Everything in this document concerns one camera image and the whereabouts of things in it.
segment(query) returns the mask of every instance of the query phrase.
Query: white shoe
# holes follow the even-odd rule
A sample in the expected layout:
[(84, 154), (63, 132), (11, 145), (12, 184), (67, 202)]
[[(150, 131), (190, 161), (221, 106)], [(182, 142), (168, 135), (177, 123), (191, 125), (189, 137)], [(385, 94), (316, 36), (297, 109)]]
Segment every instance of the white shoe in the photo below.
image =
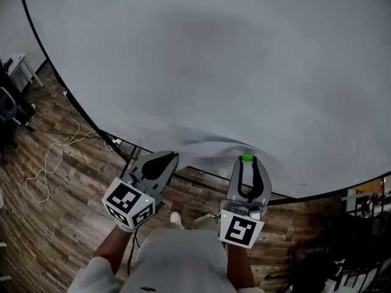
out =
[(31, 106), (32, 106), (32, 108), (34, 109), (34, 110), (36, 110), (37, 108), (35, 107), (35, 104), (33, 103), (33, 104), (31, 104)]
[(179, 229), (185, 230), (186, 228), (182, 225), (181, 215), (178, 212), (172, 212), (170, 215), (170, 223), (177, 225)]

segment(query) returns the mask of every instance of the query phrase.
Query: wooden floor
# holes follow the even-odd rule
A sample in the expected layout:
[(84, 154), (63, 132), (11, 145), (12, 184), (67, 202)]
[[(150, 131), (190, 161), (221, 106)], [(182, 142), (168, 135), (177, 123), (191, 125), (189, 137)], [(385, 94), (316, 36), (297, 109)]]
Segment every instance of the wooden floor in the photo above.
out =
[[(53, 72), (46, 65), (40, 72), (44, 88), (30, 86), (26, 99), (37, 106), (31, 126), (42, 131), (74, 134), (77, 125), (68, 116), (70, 103), (62, 94)], [(81, 124), (80, 135), (92, 129), (74, 109), (71, 115)], [(25, 179), (41, 168), (49, 146), (64, 144), (71, 136), (29, 132), (18, 129), (18, 148), (7, 152), (9, 163), (0, 167), (0, 190), (4, 207), (0, 210), (0, 272), (11, 274), (9, 292), (66, 292), (73, 277), (89, 262), (93, 252), (114, 226), (101, 204), (101, 198), (114, 177), (119, 176), (125, 162), (113, 151), (106, 151), (99, 138), (84, 139), (65, 148), (64, 159), (55, 174), (47, 175), (50, 199), (37, 203), (25, 189)], [(59, 160), (60, 147), (54, 146), (48, 157), (48, 170)], [(38, 199), (46, 197), (43, 174), (28, 181), (29, 190)], [(180, 211), (185, 226), (208, 212), (217, 214), (224, 194), (203, 189), (174, 178), (164, 191), (166, 206), (139, 231), (142, 242), (160, 226), (169, 226), (171, 211)], [(275, 292), (286, 280), (266, 281), (268, 273), (287, 272), (289, 248), (319, 247), (323, 236), (317, 214), (328, 215), (340, 208), (338, 198), (308, 203), (270, 206), (265, 226), (253, 249), (249, 250), (255, 280), (266, 292)], [(125, 262), (119, 279), (126, 277)]]

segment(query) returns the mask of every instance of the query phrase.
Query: white cloth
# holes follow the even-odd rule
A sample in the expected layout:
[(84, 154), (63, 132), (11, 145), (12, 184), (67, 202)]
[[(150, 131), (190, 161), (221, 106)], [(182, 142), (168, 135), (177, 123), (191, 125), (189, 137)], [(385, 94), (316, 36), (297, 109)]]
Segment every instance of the white cloth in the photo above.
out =
[[(235, 293), (227, 278), (227, 257), (210, 230), (157, 229), (142, 244), (136, 265), (120, 288), (110, 263), (91, 259), (68, 293)], [(260, 288), (239, 293), (264, 293)]]

